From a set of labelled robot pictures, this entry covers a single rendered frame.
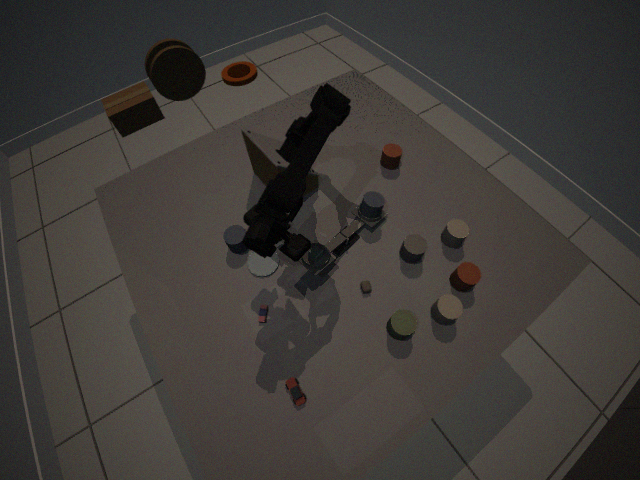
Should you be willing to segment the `reddish-brown cylinder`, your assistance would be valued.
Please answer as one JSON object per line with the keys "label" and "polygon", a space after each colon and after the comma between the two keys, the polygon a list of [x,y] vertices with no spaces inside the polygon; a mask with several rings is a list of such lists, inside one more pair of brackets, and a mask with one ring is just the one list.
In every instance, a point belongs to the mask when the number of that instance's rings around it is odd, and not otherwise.
{"label": "reddish-brown cylinder", "polygon": [[400,159],[402,156],[402,150],[399,145],[396,144],[388,144],[383,147],[382,155],[381,155],[381,166],[386,169],[395,169],[398,167],[400,163]]}
{"label": "reddish-brown cylinder", "polygon": [[481,271],[472,262],[462,262],[452,272],[449,279],[456,291],[465,292],[480,282]]}

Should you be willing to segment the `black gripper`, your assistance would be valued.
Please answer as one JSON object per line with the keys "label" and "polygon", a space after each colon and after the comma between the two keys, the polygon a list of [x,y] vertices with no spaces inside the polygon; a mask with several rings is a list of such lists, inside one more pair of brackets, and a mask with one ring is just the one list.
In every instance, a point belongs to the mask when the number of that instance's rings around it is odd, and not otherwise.
{"label": "black gripper", "polygon": [[[253,217],[258,215],[257,212],[253,211],[255,206],[256,204],[244,215],[244,221],[248,226],[250,225]],[[311,248],[311,241],[301,234],[291,234],[287,231],[290,227],[289,223],[286,228],[278,225],[276,234],[280,241],[282,239],[284,240],[284,244],[279,248],[279,250],[296,262]]]}

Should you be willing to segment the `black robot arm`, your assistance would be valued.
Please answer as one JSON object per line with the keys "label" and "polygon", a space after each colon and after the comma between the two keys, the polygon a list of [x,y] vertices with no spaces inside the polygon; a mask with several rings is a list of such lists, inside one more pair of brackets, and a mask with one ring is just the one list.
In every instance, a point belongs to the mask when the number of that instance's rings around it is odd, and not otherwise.
{"label": "black robot arm", "polygon": [[[315,93],[307,117],[294,119],[281,148],[276,151],[289,166],[271,178],[253,211],[254,216],[243,244],[263,258],[271,257],[280,240],[278,225],[286,228],[303,205],[305,177],[328,136],[341,126],[350,113],[350,100],[328,83]],[[286,213],[289,213],[286,217]]]}

